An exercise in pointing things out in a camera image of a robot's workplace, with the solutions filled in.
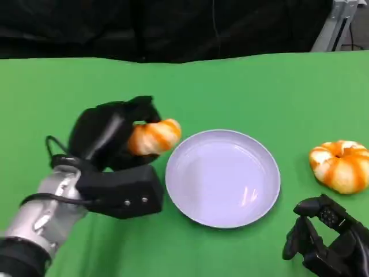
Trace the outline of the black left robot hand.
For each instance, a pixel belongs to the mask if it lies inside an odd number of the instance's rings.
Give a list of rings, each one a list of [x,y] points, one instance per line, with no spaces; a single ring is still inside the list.
[[[138,156],[128,150],[135,122],[161,120],[152,96],[100,104],[82,112],[69,136],[68,153],[99,171],[123,170],[149,164],[159,155]]]

